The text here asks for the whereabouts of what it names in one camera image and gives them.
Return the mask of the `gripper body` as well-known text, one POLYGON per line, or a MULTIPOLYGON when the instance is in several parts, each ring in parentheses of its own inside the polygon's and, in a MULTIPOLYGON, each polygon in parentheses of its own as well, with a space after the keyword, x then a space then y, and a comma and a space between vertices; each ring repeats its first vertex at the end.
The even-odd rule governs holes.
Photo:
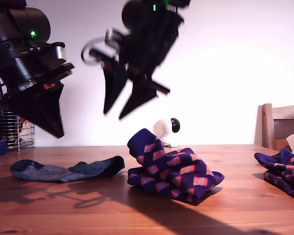
POLYGON ((13 94, 49 89, 73 69, 63 48, 0 48, 0 78, 13 94))

